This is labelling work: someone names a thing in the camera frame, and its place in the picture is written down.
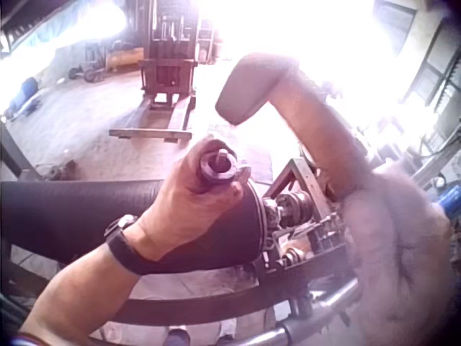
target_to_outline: workshop floor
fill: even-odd
[[[84,180],[132,180],[163,179],[171,165],[187,151],[187,147],[203,137],[211,125],[225,124],[214,110],[221,86],[232,69],[233,63],[215,66],[199,66],[195,73],[197,108],[191,116],[189,127],[193,132],[191,143],[164,143],[162,140],[123,140],[108,136],[116,125],[123,125],[130,112],[141,101],[140,73],[131,72],[111,76],[97,84],[83,80],[59,84],[42,96],[42,106],[28,117],[19,117],[7,127],[25,156],[39,172],[50,164],[62,164],[69,159],[76,161],[80,179]],[[297,141],[282,119],[270,106],[239,129],[239,138],[252,146],[260,146],[270,152],[274,177],[287,160],[297,155]],[[12,179],[2,167],[2,179]],[[27,253],[16,248],[15,262],[26,258]],[[28,257],[22,265],[46,278],[57,272],[53,261],[37,256]],[[188,298],[228,293],[246,287],[248,282],[235,269],[212,272],[192,272],[181,275],[149,275],[136,285],[133,298],[167,299]],[[287,311],[286,306],[277,314]],[[237,337],[262,332],[273,321],[265,311],[241,317],[237,324]],[[335,321],[330,332],[315,336],[306,345],[358,345],[357,330],[349,328],[351,342],[342,336],[345,327]],[[216,341],[220,324],[192,326],[189,332],[193,345],[211,345]],[[166,328],[134,327],[116,323],[104,326],[105,337],[111,342],[129,345],[160,345]]]

